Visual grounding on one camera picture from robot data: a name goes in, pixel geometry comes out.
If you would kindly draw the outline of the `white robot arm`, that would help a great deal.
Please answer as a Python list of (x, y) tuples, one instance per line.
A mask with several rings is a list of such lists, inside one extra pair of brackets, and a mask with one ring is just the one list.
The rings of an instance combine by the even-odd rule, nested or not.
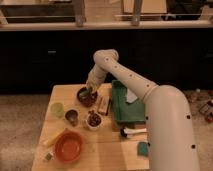
[(97, 50), (87, 87), (96, 91), (111, 73), (144, 104), (150, 171), (200, 171), (192, 115), (186, 96), (158, 85), (118, 62), (115, 49)]

